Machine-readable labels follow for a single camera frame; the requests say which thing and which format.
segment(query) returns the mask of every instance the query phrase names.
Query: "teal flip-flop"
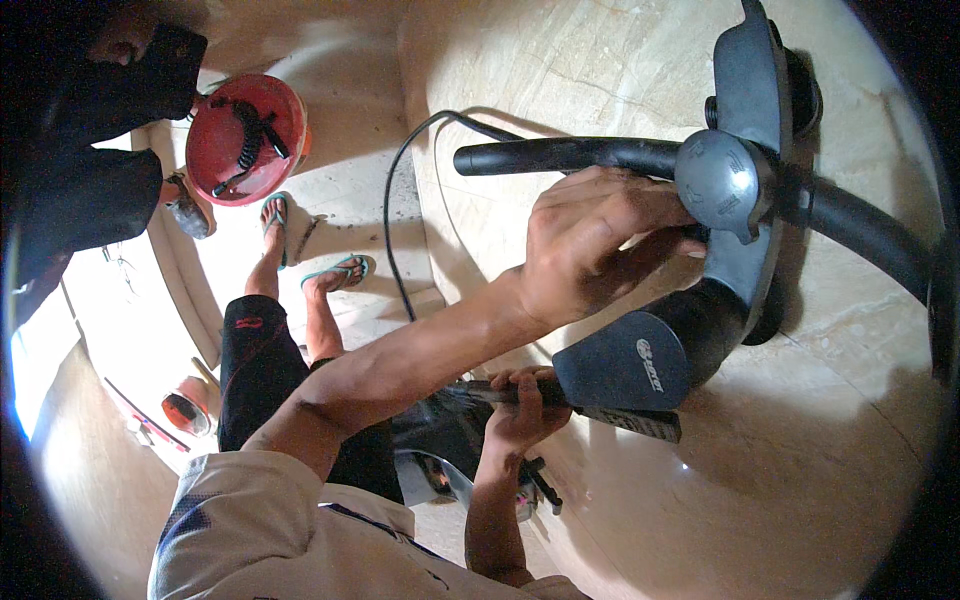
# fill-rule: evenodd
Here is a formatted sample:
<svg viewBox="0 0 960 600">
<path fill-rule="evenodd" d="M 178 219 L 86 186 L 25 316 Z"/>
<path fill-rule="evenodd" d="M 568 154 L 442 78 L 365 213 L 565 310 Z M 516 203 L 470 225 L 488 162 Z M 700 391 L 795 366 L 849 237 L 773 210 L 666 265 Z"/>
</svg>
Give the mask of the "teal flip-flop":
<svg viewBox="0 0 960 600">
<path fill-rule="evenodd" d="M 283 215 L 289 216 L 289 214 L 287 213 L 287 195 L 284 194 L 283 192 L 277 192 L 277 193 L 271 194 L 269 197 L 267 197 L 267 200 L 263 201 L 263 205 L 260 206 L 260 212 L 263 212 L 263 209 L 267 207 L 267 204 L 271 203 L 272 201 L 276 200 L 277 198 L 280 198 L 281 200 L 283 200 Z M 281 215 L 279 211 L 275 212 L 275 213 L 274 213 L 274 216 L 270 217 L 270 221 L 267 221 L 267 225 L 263 226 L 263 235 L 264 235 L 264 237 L 266 237 L 266 235 L 267 235 L 267 229 L 269 229 L 270 226 L 274 224 L 274 221 L 279 221 L 279 222 L 280 222 L 280 227 L 283 229 L 283 233 L 284 233 L 284 236 L 283 236 L 283 257 L 280 258 L 280 266 L 276 268 L 278 271 L 283 271 L 284 269 L 287 268 L 287 236 L 286 236 L 286 232 L 287 232 L 287 219 L 286 219 L 286 217 L 283 216 L 283 215 Z"/>
<path fill-rule="evenodd" d="M 346 274 L 347 276 L 344 277 L 344 280 L 340 283 L 340 285 L 338 285 L 337 287 L 335 287 L 335 288 L 333 288 L 332 290 L 330 290 L 330 292 L 336 292 L 337 290 L 342 290 L 342 289 L 344 289 L 344 287 L 346 287 L 345 284 L 346 284 L 348 281 L 350 281 L 350 274 L 353 272 L 354 269 L 356 269 L 356 267 L 355 267 L 355 266 L 353 266 L 353 267 L 341 267 L 340 264 L 341 264 L 341 263 L 345 263 L 345 262 L 347 262 L 348 260 L 350 260 L 350 259 L 352 259 L 352 258 L 359 258 L 359 259 L 360 259 L 360 269 L 361 269 L 361 271 L 360 271 L 360 281 L 357 281 L 356 283 L 353 284 L 353 285 L 359 285 L 360 282 L 363 281 L 364 278 L 367 276 L 367 272 L 370 270 L 370 264 L 367 262 L 367 259 L 364 258 L 363 256 L 361 256 L 360 254 L 351 254 L 350 256 L 347 256 L 346 258 L 341 258 L 340 260 L 338 260 L 338 261 L 337 261 L 337 264 L 334 265 L 334 266 L 332 266 L 332 267 L 330 267 L 329 269 L 324 269 L 323 271 L 318 271 L 317 273 L 311 273 L 310 275 L 305 276 L 303 279 L 300 280 L 300 288 L 301 288 L 301 290 L 303 289 L 303 284 L 306 283 L 306 280 L 307 280 L 307 279 L 312 279 L 312 278 L 314 278 L 314 277 L 319 277 L 319 276 L 323 275 L 324 273 L 330 273 L 331 271 L 337 271 L 337 272 L 339 272 L 339 273 L 344 273 L 344 274 Z"/>
</svg>

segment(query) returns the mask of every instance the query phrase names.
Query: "red container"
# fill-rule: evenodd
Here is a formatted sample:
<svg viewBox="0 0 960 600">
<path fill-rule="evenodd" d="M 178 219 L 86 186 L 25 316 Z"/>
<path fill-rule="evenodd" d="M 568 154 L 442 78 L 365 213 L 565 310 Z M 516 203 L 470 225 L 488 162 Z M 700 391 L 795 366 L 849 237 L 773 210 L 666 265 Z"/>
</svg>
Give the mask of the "red container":
<svg viewBox="0 0 960 600">
<path fill-rule="evenodd" d="M 280 158 L 265 140 L 249 175 L 214 197 L 217 185 L 241 172 L 237 158 L 243 146 L 243 125 L 233 116 L 229 103 L 215 108 L 222 99 L 247 101 L 260 118 L 275 113 L 272 126 L 290 155 Z M 269 75 L 241 75 L 223 84 L 200 106 L 186 139 L 187 174 L 204 199 L 222 206 L 243 206 L 274 193 L 309 153 L 309 145 L 306 106 L 294 90 Z"/>
</svg>

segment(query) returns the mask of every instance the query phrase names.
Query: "beige tile floor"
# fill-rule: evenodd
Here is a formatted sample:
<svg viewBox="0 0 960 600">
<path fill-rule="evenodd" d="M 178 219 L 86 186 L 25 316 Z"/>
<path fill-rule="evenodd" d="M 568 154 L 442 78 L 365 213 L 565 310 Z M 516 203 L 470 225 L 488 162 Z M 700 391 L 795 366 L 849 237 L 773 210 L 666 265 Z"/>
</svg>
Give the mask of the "beige tile floor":
<svg viewBox="0 0 960 600">
<path fill-rule="evenodd" d="M 818 171 L 934 239 L 922 132 L 865 31 L 833 0 L 764 5 L 823 89 Z M 400 29 L 408 119 L 477 107 L 526 136 L 683 140 L 704 127 L 713 43 L 741 19 L 733 0 L 418 0 Z M 454 151 L 485 141 L 435 126 L 414 148 L 448 301 L 523 261 L 530 207 L 558 178 L 457 175 Z M 679 445 L 576 416 L 542 444 L 565 504 L 559 518 L 541 512 L 535 531 L 594 597 L 844 597 L 898 530 L 947 410 L 928 374 L 924 308 L 825 237 L 791 235 L 789 318 L 691 395 Z M 674 259 L 610 309 L 486 370 L 548 361 L 701 268 Z"/>
</svg>

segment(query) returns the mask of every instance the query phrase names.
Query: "person's leg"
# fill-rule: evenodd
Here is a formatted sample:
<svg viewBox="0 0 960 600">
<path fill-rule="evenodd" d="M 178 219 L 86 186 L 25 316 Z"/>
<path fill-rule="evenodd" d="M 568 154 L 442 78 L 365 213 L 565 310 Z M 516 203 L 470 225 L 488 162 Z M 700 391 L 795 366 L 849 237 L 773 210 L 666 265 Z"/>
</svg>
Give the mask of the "person's leg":
<svg viewBox="0 0 960 600">
<path fill-rule="evenodd" d="M 337 265 L 349 273 L 331 271 L 307 279 L 303 284 L 306 297 L 306 348 L 316 371 L 346 353 L 340 328 L 333 319 L 326 295 L 329 290 L 349 288 L 363 278 L 359 258 L 350 258 Z M 340 445 L 337 460 L 326 478 L 327 483 L 360 488 L 403 504 L 403 492 L 394 467 L 393 432 L 390 420 L 381 421 L 351 436 Z"/>
<path fill-rule="evenodd" d="M 267 203 L 261 225 L 278 210 L 283 214 L 282 203 Z M 263 257 L 247 279 L 247 295 L 231 302 L 224 317 L 223 409 L 217 430 L 224 452 L 239 450 L 310 373 L 277 302 L 284 233 L 274 220 L 264 235 Z"/>
<path fill-rule="evenodd" d="M 333 319 L 330 304 L 326 300 L 328 290 L 338 287 L 352 287 L 363 277 L 363 268 L 359 258 L 351 258 L 337 265 L 351 268 L 347 274 L 331 271 L 307 279 L 303 283 L 303 295 L 306 297 L 306 351 L 310 362 L 322 358 L 336 358 L 344 354 L 344 340 L 340 328 Z"/>
<path fill-rule="evenodd" d="M 283 201 L 275 199 L 268 202 L 260 212 L 260 226 L 263 228 L 271 220 L 273 222 L 263 236 L 263 256 L 247 277 L 244 294 L 248 296 L 267 296 L 274 300 L 280 298 L 279 283 L 276 278 L 276 269 L 280 266 L 283 257 L 283 245 L 286 243 L 286 231 L 275 219 L 279 214 L 286 221 L 287 215 L 283 209 Z"/>
</svg>

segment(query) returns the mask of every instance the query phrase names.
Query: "black power cord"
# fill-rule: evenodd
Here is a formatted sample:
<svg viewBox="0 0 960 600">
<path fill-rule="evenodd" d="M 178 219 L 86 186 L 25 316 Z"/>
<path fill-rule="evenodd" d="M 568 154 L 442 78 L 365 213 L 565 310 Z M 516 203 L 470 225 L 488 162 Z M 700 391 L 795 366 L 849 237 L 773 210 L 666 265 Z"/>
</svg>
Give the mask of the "black power cord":
<svg viewBox="0 0 960 600">
<path fill-rule="evenodd" d="M 437 121 L 440 121 L 441 119 L 453 119 L 454 121 L 469 127 L 475 132 L 482 133 L 501 142 L 514 142 L 524 139 L 515 133 L 505 132 L 492 125 L 487 125 L 486 123 L 481 123 L 480 121 L 471 119 L 470 117 L 461 112 L 457 112 L 456 110 L 441 110 L 440 112 L 430 115 L 426 121 L 420 123 L 396 151 L 394 162 L 391 163 L 390 169 L 387 170 L 387 184 L 383 190 L 383 243 L 387 248 L 387 259 L 390 261 L 390 270 L 394 272 L 396 287 L 400 291 L 400 297 L 403 299 L 403 308 L 407 311 L 407 317 L 410 319 L 410 323 L 417 320 L 417 314 L 414 313 L 413 304 L 410 303 L 410 297 L 407 296 L 407 290 L 403 286 L 403 278 L 400 277 L 400 270 L 396 267 L 396 260 L 394 259 L 394 247 L 390 243 L 390 184 L 394 180 L 394 171 L 396 170 L 396 165 L 400 162 L 400 158 L 403 156 L 404 151 L 406 151 L 406 149 L 410 146 L 410 143 L 413 142 L 418 135 L 423 133 L 423 130 L 430 127 Z"/>
</svg>

